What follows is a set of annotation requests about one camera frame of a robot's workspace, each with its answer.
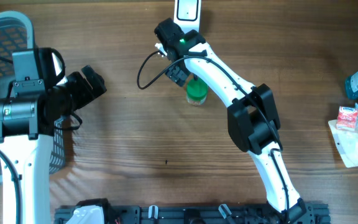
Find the green lid jar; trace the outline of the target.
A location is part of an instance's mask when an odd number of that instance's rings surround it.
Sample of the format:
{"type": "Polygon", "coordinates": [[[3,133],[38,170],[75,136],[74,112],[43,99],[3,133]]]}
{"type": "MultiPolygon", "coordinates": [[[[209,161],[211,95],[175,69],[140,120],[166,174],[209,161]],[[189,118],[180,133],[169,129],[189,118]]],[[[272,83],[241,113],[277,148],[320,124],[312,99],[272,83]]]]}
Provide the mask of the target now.
{"type": "Polygon", "coordinates": [[[208,86],[201,79],[192,79],[186,86],[186,100],[193,106],[202,105],[208,95],[208,86]]]}

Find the red tissue packet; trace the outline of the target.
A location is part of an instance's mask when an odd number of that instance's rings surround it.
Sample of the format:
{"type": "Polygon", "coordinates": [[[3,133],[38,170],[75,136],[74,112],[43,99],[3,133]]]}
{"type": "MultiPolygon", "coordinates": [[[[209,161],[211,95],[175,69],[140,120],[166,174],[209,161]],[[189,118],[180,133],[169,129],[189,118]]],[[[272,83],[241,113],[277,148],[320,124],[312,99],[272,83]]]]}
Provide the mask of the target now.
{"type": "Polygon", "coordinates": [[[354,131],[356,129],[357,117],[357,109],[340,106],[336,121],[336,128],[354,131]]]}

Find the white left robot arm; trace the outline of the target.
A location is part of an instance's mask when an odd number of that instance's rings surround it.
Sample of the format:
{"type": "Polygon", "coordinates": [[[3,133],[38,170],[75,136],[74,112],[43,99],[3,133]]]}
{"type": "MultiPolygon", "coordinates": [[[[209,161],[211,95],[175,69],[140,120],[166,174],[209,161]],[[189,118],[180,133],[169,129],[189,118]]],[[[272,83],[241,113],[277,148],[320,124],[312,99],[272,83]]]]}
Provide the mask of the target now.
{"type": "Polygon", "coordinates": [[[0,158],[3,223],[50,223],[50,157],[55,122],[104,94],[104,79],[87,65],[65,73],[53,48],[12,54],[15,79],[0,99],[0,158]]]}

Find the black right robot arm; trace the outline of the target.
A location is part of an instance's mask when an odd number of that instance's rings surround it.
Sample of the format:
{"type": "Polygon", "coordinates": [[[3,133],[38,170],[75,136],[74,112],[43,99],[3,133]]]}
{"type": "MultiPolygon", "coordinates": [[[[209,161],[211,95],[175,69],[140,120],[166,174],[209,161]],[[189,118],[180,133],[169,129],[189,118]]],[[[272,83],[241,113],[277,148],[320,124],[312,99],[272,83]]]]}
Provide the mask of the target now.
{"type": "Polygon", "coordinates": [[[227,109],[233,143],[252,158],[265,186],[268,204],[281,223],[295,223],[306,208],[294,188],[282,158],[280,120],[272,90],[255,86],[229,68],[197,31],[183,32],[168,18],[154,30],[158,46],[171,62],[165,73],[190,73],[207,84],[227,109]]]}

